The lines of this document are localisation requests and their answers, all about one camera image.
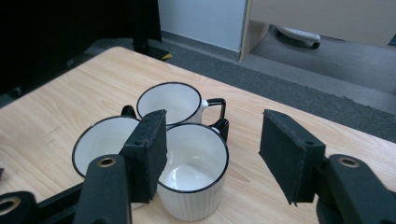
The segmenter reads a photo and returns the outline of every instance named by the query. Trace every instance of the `mug rim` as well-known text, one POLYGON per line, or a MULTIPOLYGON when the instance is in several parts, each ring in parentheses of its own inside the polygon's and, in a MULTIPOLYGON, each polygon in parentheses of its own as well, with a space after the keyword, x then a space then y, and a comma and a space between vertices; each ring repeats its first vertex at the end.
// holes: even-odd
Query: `mug rim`
POLYGON ((157 84, 157 85, 155 85, 155 86, 152 86, 152 87, 148 88, 147 90, 145 90, 145 91, 139 96, 139 99, 137 100, 137 103, 136 103, 136 111, 137 111, 137 114, 139 115, 140 118, 143 118, 142 115, 141 115, 140 112, 139 112, 139 102, 140 102, 140 100, 142 99, 142 97, 143 97, 148 91, 150 91, 150 90, 152 90, 152 89, 154 89, 154 88, 157 88, 157 87, 159 87, 159 86, 168 85, 168 84, 179 84, 179 85, 184 85, 184 86, 190 87, 191 89, 193 89, 193 90, 198 94, 199 102, 198 102, 198 105, 197 105, 196 109, 194 110, 194 112, 193 112, 191 115, 189 115, 189 116, 186 117, 185 119, 182 119, 182 120, 180 120, 180 121, 178 121, 178 122, 166 124, 166 126, 175 126, 175 125, 181 124, 181 123, 185 122, 186 120, 189 120, 190 118, 192 118, 192 117, 198 112, 199 108, 201 107, 201 103, 202 103, 202 96, 201 96, 201 93, 198 92, 198 90, 195 89, 195 87, 193 87, 193 86, 190 85, 190 84, 187 84, 187 83, 184 83, 184 82, 178 82, 178 81, 169 81, 169 82, 162 82, 162 83, 159 83, 159 84, 157 84))
POLYGON ((161 185, 163 188, 165 188, 165 189, 169 189, 169 190, 171 190, 171 191, 173 191, 173 192, 176 192, 176 193, 189 193, 189 194, 190 194, 190 193, 196 193, 196 192, 204 191, 204 190, 206 190, 206 189, 210 189, 210 188, 212 188, 214 185, 218 184, 218 183, 220 182, 220 180, 224 177, 224 175, 225 175, 225 173, 226 173, 226 171, 227 171, 228 163, 229 163, 229 160, 230 160, 230 154, 229 154, 229 151, 228 151, 227 143, 224 141, 224 139, 222 139, 222 137, 219 135, 219 133, 217 133, 215 130, 213 130, 211 127, 209 127, 209 126, 207 126, 207 125, 204 125, 204 124, 201 124, 201 123, 187 122, 187 123, 182 123, 182 124, 178 124, 178 125, 169 127, 166 131, 168 132, 168 131, 171 130, 171 129, 174 129, 174 128, 180 127, 180 126, 184 126, 184 125, 196 125, 196 126, 201 126, 201 127, 203 127, 203 128, 206 128, 206 129, 210 130, 211 132, 213 132, 215 135, 218 136, 219 140, 220 140, 220 141, 222 142, 222 144, 224 145, 224 149, 225 149, 226 156, 227 156, 226 161, 225 161, 225 164, 224 164, 224 168, 223 168, 221 174, 219 175, 219 177, 216 178, 216 180, 214 180, 214 181, 213 181, 212 183, 210 183, 209 185, 204 186, 203 188, 200 188, 200 189, 189 189, 189 190, 172 189, 172 188, 166 186, 165 184, 163 184, 163 182, 161 182, 160 180, 158 180, 158 184, 160 184, 160 185, 161 185))
POLYGON ((84 178, 85 178, 85 175, 77 168, 77 166, 76 166, 76 159, 75 159, 75 157, 76 157, 76 150, 77 150, 77 147, 78 147, 79 142, 81 141, 81 139, 85 136, 85 134, 86 134, 87 132, 89 132, 92 128, 94 128, 94 127, 95 127, 96 125, 98 125, 99 123, 105 122, 105 121, 107 121, 107 120, 109 120, 109 119, 119 119, 119 118, 134 119, 134 120, 136 120, 137 122, 139 122, 139 119, 134 118, 134 117, 131 117, 131 116, 127 116, 127 115, 111 116, 111 117, 108 117, 108 118, 105 118, 105 119, 101 119, 101 120, 99 120, 99 121, 93 123, 90 127, 88 127, 88 128, 79 136, 78 140, 76 141, 76 143, 75 143, 74 146, 73 146, 72 163, 73 163, 73 168, 75 169, 75 171, 76 171, 81 177, 84 177, 84 178))

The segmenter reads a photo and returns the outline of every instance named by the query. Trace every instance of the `mug handle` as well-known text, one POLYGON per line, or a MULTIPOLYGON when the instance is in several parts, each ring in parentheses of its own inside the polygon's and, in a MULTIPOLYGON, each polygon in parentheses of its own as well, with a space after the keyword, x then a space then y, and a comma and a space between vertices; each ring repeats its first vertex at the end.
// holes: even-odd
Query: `mug handle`
POLYGON ((218 132, 224 142, 227 143, 228 131, 230 129, 230 122, 227 119, 219 119, 209 127, 218 132))
POLYGON ((207 101, 207 106, 212 106, 212 105, 221 105, 221 110, 220 110, 220 119, 224 119, 225 116, 225 100, 223 98, 213 98, 213 99, 208 99, 207 101))
POLYGON ((122 108, 121 115, 122 116, 129 116, 129 117, 132 117, 134 119, 137 119, 136 113, 134 112, 134 107, 131 106, 131 105, 125 105, 122 108))

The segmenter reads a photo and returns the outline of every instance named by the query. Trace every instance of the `tabletop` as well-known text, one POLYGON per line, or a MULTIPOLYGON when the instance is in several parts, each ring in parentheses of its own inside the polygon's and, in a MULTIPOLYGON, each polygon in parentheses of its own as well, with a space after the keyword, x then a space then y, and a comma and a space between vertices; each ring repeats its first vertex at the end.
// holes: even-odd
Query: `tabletop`
MULTIPOLYGON (((347 154, 365 161, 396 191, 396 145, 346 126, 282 105, 214 79, 123 48, 113 48, 0 109, 0 195, 27 190, 38 202, 75 186, 72 151, 96 121, 135 107, 148 88, 185 82, 203 98, 224 98, 230 121, 230 163, 219 208, 197 223, 318 223, 314 203, 289 205, 258 154, 264 109, 285 113, 326 147, 326 156, 347 154)), ((204 112, 204 124, 219 115, 204 112)), ((182 223, 164 209, 158 195, 133 211, 134 223, 182 223)))

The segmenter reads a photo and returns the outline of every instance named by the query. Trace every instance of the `wheel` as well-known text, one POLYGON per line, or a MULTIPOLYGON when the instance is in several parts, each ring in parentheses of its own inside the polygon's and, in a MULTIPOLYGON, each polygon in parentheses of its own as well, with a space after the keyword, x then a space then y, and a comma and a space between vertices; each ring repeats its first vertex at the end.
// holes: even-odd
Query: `wheel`
POLYGON ((312 45, 312 49, 317 49, 320 46, 320 42, 319 43, 314 43, 312 45))

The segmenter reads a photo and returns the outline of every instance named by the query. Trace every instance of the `black-rimmed mug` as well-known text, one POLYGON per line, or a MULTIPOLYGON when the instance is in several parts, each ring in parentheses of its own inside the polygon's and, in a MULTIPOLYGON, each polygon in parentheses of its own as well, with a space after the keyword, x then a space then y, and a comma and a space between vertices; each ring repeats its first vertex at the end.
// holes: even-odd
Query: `black-rimmed mug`
MULTIPOLYGON (((91 125, 73 148, 72 162, 76 172, 85 177, 91 161, 101 156, 119 154, 139 121, 134 108, 126 105, 121 115, 102 119, 91 125)), ((131 208, 142 205, 132 203, 131 208)))
POLYGON ((174 217, 195 221, 219 206, 229 162, 221 136, 227 136, 223 132, 228 132, 228 125, 227 119, 221 119, 213 127, 183 123, 166 131, 167 163, 157 191, 174 217))
POLYGON ((202 123, 202 113, 212 105, 221 105, 220 119, 224 119, 226 102, 222 98, 204 100, 193 86, 182 82, 164 82, 146 90, 138 99, 136 111, 140 118, 152 111, 165 109, 166 124, 202 123))

